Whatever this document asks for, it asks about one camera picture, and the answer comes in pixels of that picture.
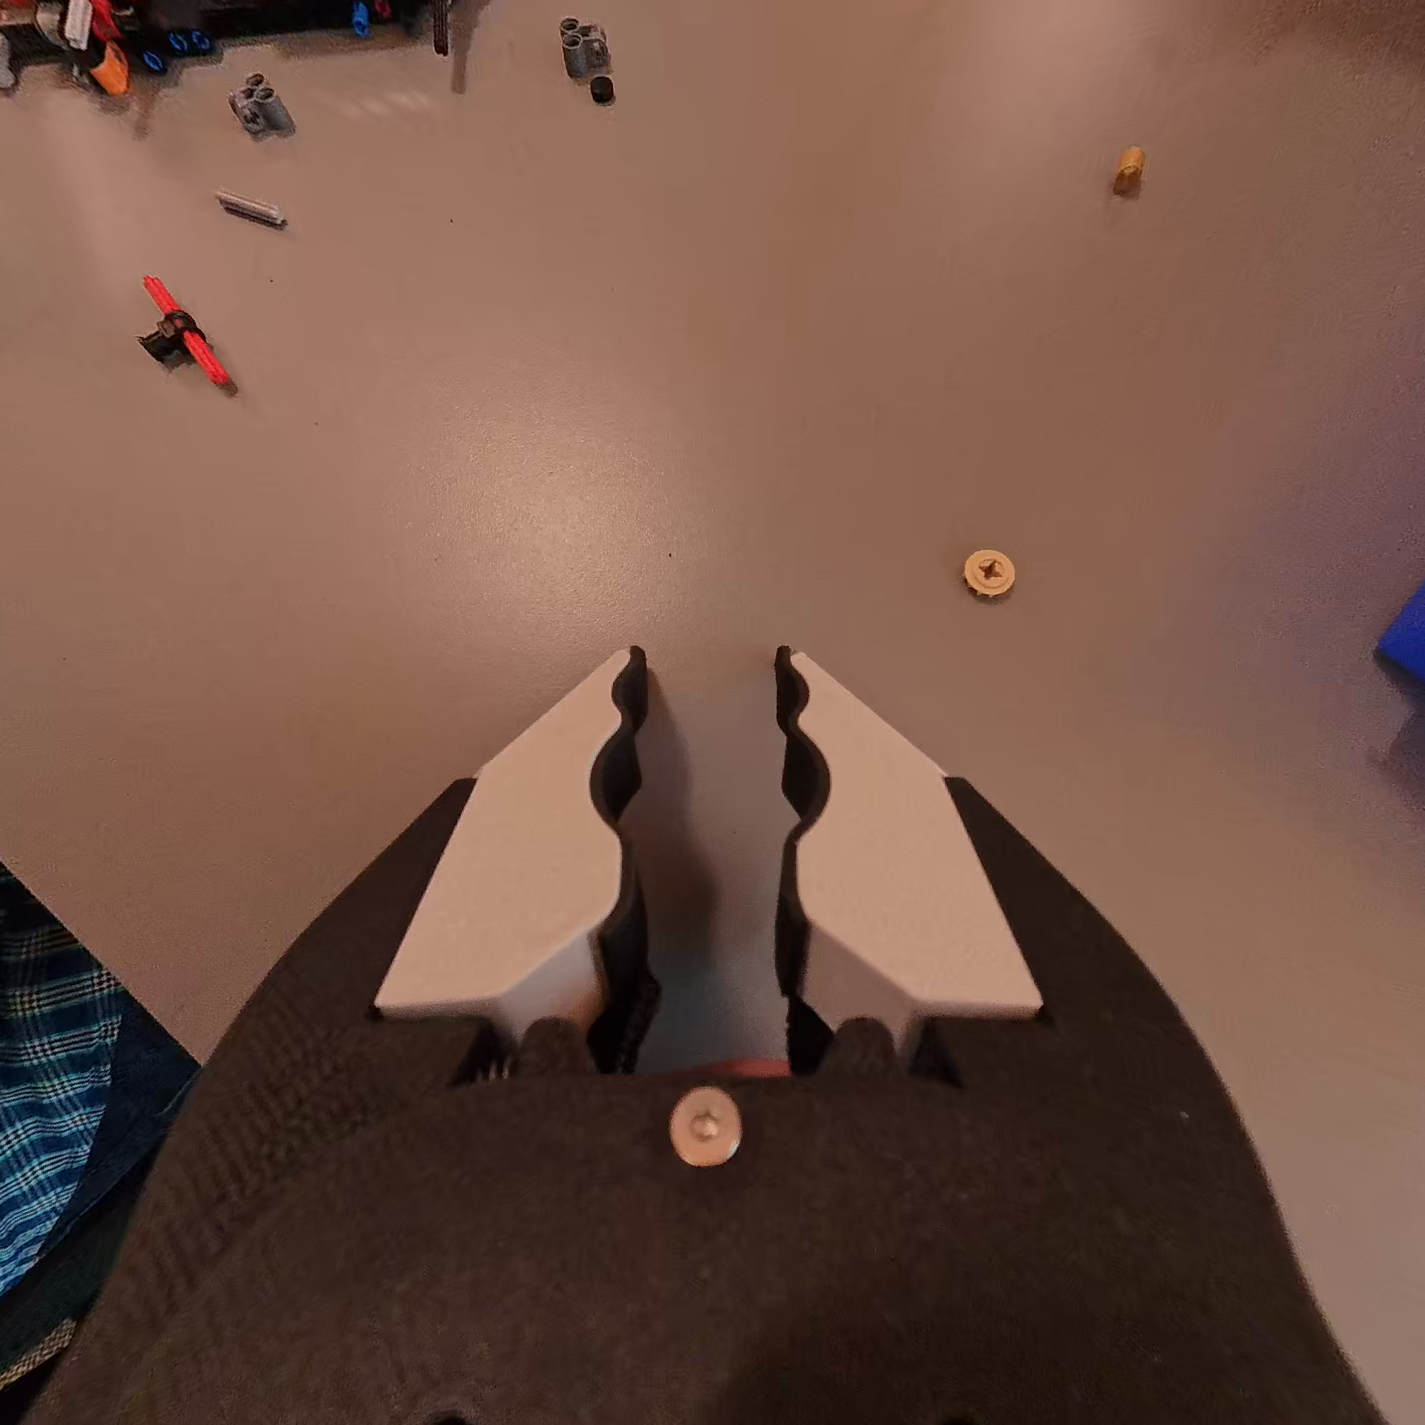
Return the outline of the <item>large blue plastic bin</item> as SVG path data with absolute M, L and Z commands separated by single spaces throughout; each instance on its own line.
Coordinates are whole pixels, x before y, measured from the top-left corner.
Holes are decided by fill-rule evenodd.
M 1424 600 L 1425 589 L 1420 585 L 1376 647 L 1378 663 L 1417 697 L 1424 695 Z

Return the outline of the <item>multicoloured brick technic assembly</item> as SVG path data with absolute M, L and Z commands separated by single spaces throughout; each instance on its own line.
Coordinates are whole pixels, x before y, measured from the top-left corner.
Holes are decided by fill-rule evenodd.
M 2 81 L 54 63 L 108 97 L 136 77 L 165 77 L 183 62 L 216 61 L 225 43 L 347 32 L 361 40 L 429 24 L 433 49 L 451 51 L 451 1 L 5 1 Z

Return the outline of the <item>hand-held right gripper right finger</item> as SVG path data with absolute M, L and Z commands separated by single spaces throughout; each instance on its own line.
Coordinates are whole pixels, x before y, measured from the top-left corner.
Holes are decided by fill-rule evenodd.
M 942 1020 L 1032 1022 L 1037 987 L 950 776 L 811 659 L 775 652 L 782 854 L 775 975 L 794 1072 L 872 1020 L 912 1064 Z

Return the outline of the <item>person in blue plaid shirt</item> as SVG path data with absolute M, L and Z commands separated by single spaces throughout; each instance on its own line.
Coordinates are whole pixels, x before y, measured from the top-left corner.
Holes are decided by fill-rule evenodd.
M 119 980 L 2 870 L 2 1292 L 35 1265 L 105 1113 Z

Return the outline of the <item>red axle with black connector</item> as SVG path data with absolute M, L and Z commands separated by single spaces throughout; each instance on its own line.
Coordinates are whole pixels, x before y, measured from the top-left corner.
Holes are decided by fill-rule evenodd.
M 228 399 L 240 394 L 233 374 L 224 366 L 217 348 L 206 336 L 201 324 L 170 293 L 158 276 L 143 276 L 142 286 L 156 312 L 152 330 L 139 334 L 135 342 L 160 366 L 194 366 L 205 379 Z

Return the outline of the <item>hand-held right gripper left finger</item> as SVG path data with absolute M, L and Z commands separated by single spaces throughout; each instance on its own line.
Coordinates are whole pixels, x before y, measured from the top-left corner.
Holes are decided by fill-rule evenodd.
M 476 1018 L 515 1046 L 540 1020 L 631 1073 L 661 987 L 628 834 L 650 707 L 640 647 L 612 652 L 475 774 L 374 1008 Z

